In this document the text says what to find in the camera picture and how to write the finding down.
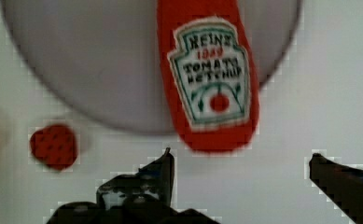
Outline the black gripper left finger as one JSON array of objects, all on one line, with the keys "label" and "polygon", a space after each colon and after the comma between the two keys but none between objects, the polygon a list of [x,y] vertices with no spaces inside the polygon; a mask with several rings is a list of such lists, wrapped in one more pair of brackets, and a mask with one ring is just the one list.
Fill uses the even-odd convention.
[{"label": "black gripper left finger", "polygon": [[219,224],[195,209],[171,207],[175,158],[161,157],[134,175],[118,175],[96,191],[96,201],[66,203],[47,224]]}]

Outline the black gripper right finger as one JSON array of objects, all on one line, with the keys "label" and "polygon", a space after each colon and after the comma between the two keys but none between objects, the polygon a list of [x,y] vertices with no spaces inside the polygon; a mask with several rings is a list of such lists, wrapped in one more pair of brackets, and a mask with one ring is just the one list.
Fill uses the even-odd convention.
[{"label": "black gripper right finger", "polygon": [[309,161],[309,178],[355,224],[363,224],[363,170],[315,153]]}]

